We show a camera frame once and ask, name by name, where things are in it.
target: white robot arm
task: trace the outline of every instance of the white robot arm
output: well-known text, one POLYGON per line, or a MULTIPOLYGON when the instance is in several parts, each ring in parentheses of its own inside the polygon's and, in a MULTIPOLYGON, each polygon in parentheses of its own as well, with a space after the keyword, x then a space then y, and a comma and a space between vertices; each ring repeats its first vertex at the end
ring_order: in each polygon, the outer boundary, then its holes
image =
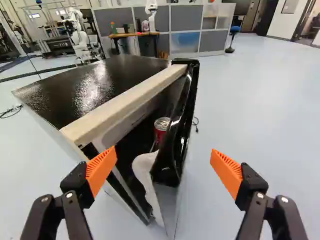
POLYGON ((150 32, 156 31, 155 16, 156 16, 157 10, 158 10, 157 0, 147 0, 146 1, 144 11, 148 15, 151 14, 151 16, 148 18, 150 32))

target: light blue floor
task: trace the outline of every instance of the light blue floor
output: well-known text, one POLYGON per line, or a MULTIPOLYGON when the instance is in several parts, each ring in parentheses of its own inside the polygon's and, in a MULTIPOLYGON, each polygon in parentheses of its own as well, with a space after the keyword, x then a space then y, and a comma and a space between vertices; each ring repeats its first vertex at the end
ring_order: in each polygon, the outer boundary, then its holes
POLYGON ((53 69, 67 65, 74 65, 76 60, 75 55, 60 56, 55 58, 45 59, 41 56, 33 57, 30 60, 24 61, 14 67, 11 67, 0 73, 0 79, 5 79, 17 75, 33 73, 45 69, 53 69))
MULTIPOLYGON (((184 169, 177 240, 233 240, 241 213, 209 164, 215 148, 247 162, 269 183, 268 195, 298 205, 309 239, 320 235, 320 49, 242 34, 235 52, 200 58, 195 115, 184 169)), ((10 91, 37 80, 0 83, 0 112, 17 101, 10 91)), ((22 110, 0 119, 0 239, 19 239, 35 198, 60 194, 75 163, 22 110)), ((85 214, 96 240, 164 240, 100 192, 85 214)), ((58 239, 66 239, 61 227, 58 239)), ((262 239, 271 239, 265 227, 262 239)))

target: dishwasher door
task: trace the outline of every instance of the dishwasher door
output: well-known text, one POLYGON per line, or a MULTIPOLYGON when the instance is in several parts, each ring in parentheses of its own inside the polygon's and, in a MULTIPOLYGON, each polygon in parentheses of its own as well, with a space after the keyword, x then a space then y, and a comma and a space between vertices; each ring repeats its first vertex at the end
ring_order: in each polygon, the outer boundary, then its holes
POLYGON ((188 149, 195 110, 199 61, 175 59, 172 64, 188 64, 184 85, 170 117, 170 124, 161 142, 150 171, 166 234, 174 239, 178 220, 179 186, 188 149))

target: desk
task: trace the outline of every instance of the desk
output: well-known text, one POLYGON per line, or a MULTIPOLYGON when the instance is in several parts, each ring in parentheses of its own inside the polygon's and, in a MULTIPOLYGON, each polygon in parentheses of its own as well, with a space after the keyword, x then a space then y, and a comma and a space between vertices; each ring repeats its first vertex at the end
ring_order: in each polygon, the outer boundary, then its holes
POLYGON ((129 33, 110 34, 108 37, 110 39, 113 39, 114 45, 115 45, 115 49, 116 49, 116 53, 119 55, 120 54, 119 46, 118 46, 118 40, 119 39, 123 39, 123 38, 127 38, 127 37, 134 37, 134 36, 138 36, 138 37, 152 36, 153 44, 154 44, 154 56, 157 58, 158 57, 158 50, 157 50, 157 36, 158 35, 159 35, 158 31, 155 31, 155 32, 146 31, 146 32, 141 32, 141 33, 129 32, 129 33))

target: red can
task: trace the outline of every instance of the red can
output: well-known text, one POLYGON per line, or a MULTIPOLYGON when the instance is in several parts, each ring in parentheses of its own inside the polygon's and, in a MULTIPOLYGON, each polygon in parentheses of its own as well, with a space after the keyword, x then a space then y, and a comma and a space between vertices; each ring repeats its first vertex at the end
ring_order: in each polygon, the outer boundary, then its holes
POLYGON ((155 143, 158 144, 165 135, 170 123, 170 118, 163 116, 154 121, 155 143))

